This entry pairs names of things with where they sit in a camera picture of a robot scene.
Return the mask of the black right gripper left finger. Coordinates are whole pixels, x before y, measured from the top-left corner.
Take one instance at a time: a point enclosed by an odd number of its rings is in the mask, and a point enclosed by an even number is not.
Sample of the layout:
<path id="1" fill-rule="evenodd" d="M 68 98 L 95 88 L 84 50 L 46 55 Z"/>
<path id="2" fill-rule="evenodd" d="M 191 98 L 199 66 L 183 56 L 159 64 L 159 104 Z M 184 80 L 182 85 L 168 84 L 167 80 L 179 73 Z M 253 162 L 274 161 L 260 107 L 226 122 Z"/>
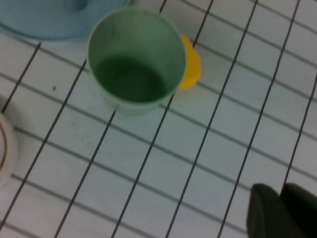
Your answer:
<path id="1" fill-rule="evenodd" d="M 279 194 L 263 183 L 256 183 L 251 188 L 247 232 L 250 238 L 305 237 Z"/>

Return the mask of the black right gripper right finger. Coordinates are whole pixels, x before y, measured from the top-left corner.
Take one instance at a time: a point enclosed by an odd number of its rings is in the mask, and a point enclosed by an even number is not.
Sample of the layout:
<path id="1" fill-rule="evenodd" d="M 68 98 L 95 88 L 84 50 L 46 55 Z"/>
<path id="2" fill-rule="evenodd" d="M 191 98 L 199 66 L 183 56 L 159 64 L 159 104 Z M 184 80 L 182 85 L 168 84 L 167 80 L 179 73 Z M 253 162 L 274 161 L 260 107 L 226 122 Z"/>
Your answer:
<path id="1" fill-rule="evenodd" d="M 317 237 L 317 197 L 295 183 L 283 186 L 280 198 L 307 238 Z"/>

